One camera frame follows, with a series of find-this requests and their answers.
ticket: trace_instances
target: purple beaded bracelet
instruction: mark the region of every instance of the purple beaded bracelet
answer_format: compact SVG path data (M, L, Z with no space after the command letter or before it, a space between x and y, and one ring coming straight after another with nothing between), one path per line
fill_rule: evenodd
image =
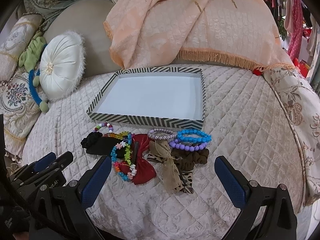
M198 151L198 150L203 150L204 148L207 147L207 143L204 142L202 144L200 144L199 146L196 145L196 146L188 146L188 145L184 145L184 144L181 144L181 143L178 143L179 140L178 139L175 139L173 141L171 141L169 143L169 145L172 147L172 148L176 148L176 149L180 149L180 150L185 150L185 151L190 151L190 152L193 152L193 151Z
M158 136L158 135L153 134L155 132L167 133L168 135ZM177 136L176 132L168 130L168 129L155 128L155 129L152 129L148 132L148 137L150 139L155 140L155 141L157 141L157 140L171 140L171 139L175 138L176 136Z

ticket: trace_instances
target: black scrunchie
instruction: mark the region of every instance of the black scrunchie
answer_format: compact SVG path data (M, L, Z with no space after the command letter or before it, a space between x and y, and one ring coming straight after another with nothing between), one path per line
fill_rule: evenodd
M100 132L91 132L87 138L81 141L82 148L86 149L87 154L110 156L113 147L122 140L113 137L103 137ZM121 148L116 151L117 158L123 159L125 150Z
M81 146L84 149L90 148L92 145L94 145L98 139L102 137L102 133L100 132L91 132L88 134L87 138L84 138L81 141Z

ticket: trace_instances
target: quilted bedspread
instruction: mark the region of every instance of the quilted bedspread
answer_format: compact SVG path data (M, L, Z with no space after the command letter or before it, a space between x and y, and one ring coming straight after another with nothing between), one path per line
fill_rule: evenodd
M232 67L188 65L203 70L206 112L203 130L212 135L208 163L196 164L193 194L168 192L162 164L157 177L143 185L122 181L111 171L94 205L87 211L95 225L124 239L221 239L239 209L233 207L214 172L224 155L234 168L262 186L287 185L295 213L303 201L302 165L289 122L262 76ZM68 98L50 104L31 130L23 164L53 151L71 151L74 161L64 171L79 179L99 156L88 155L80 142L96 125L86 109L112 73L84 79ZM114 131L146 133L150 127L114 123Z

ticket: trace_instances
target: floral embroidered pillow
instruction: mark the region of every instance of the floral embroidered pillow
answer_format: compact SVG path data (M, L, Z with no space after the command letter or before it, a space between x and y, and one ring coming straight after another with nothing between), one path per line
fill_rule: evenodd
M42 22L42 16L31 14L22 16L13 26L9 36L0 45L0 81L9 81L21 53Z
M24 68L18 69L7 85L0 86L0 113L4 115L6 151L20 159L26 137L37 121L40 109L33 100Z

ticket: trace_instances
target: lavender braided bracelet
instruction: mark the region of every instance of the lavender braided bracelet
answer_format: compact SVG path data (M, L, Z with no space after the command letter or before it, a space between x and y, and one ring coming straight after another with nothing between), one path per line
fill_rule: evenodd
M168 135L164 135L164 136L158 136L158 135L154 135L153 133L155 132L162 132L162 133L167 133ZM153 139L155 141L158 140L171 140L173 138L175 138L177 136L177 133L175 133L174 131L171 130L167 130L167 129L161 129L161 128L155 128L152 129L148 132L148 137L150 139Z

